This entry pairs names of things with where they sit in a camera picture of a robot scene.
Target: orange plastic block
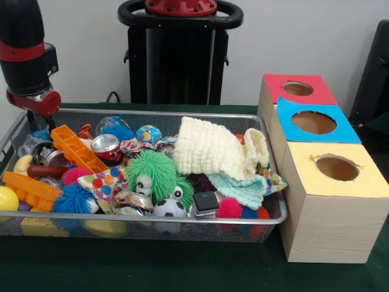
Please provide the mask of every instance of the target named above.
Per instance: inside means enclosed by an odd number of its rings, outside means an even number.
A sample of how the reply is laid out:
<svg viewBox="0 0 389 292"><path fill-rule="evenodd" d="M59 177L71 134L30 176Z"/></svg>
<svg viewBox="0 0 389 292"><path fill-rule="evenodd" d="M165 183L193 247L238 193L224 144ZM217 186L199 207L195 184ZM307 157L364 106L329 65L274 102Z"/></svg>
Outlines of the orange plastic block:
<svg viewBox="0 0 389 292"><path fill-rule="evenodd" d="M55 200L62 196L62 190L15 172L5 172L2 181L15 191L19 200L43 211L50 212Z"/></svg>
<svg viewBox="0 0 389 292"><path fill-rule="evenodd" d="M51 138L53 138L54 147L63 150L65 158L73 160L77 167L83 167L92 173L99 173L108 169L67 125L62 125L52 130Z"/></svg>

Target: light blue knitted fabric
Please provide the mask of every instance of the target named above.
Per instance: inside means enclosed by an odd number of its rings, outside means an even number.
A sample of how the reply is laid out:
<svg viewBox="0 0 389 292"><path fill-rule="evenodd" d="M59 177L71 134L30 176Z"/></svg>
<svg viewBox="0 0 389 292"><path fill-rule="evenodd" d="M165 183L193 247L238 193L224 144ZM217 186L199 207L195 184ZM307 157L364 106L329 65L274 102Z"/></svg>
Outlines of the light blue knitted fabric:
<svg viewBox="0 0 389 292"><path fill-rule="evenodd" d="M243 206L257 210L262 206L267 182L263 176L255 175L248 181L237 181L221 173L207 175L214 187L224 196L235 198Z"/></svg>

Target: wire mesh basket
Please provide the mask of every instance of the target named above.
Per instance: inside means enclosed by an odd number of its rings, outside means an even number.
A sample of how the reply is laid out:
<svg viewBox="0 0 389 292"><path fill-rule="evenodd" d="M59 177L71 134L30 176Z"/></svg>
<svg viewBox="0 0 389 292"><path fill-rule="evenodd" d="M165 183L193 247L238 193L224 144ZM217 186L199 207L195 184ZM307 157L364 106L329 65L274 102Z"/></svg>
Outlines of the wire mesh basket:
<svg viewBox="0 0 389 292"><path fill-rule="evenodd" d="M66 124L78 131L89 123L92 129L106 116L119 116L132 129L152 124L164 136L178 134L182 116L196 117L223 125L232 133L244 133L248 128L261 130L267 138L260 118L237 114L193 114L140 111L109 111L94 109L61 109L54 115L57 126ZM40 127L45 127L38 119ZM15 150L30 133L25 114L18 117L0 142L0 171L12 171L18 160ZM270 151L270 166L275 169ZM194 240L206 242L264 242L276 224L286 218L287 211L282 192L266 196L263 206L271 219L221 219L140 217L104 214L61 214L45 212L0 212L0 235L54 236L54 237L105 237L156 240Z"/></svg>

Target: stacked box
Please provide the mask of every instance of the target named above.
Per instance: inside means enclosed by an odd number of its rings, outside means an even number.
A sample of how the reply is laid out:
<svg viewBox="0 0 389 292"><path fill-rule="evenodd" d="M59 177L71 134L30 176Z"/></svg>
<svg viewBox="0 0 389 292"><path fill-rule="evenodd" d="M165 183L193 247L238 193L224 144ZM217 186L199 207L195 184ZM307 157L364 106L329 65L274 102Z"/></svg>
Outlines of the stacked box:
<svg viewBox="0 0 389 292"><path fill-rule="evenodd" d="M389 185L323 79L265 75L258 114L289 184L288 261L365 263L389 211Z"/></svg>

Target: circular hole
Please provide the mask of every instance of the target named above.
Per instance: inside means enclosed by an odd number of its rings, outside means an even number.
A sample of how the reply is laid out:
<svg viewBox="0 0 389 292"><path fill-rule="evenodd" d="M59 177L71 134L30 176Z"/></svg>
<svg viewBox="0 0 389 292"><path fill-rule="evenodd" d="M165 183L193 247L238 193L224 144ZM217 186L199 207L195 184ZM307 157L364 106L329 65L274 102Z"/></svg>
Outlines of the circular hole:
<svg viewBox="0 0 389 292"><path fill-rule="evenodd" d="M358 168L353 161L336 155L325 155L316 161L318 169L338 181L352 181L358 174Z"/></svg>
<svg viewBox="0 0 389 292"><path fill-rule="evenodd" d="M310 96L314 92L311 86L302 82L289 81L283 87L287 93L293 94L294 96Z"/></svg>
<svg viewBox="0 0 389 292"><path fill-rule="evenodd" d="M315 111L302 111L294 114L292 122L305 132L323 135L336 129L336 122L326 114Z"/></svg>

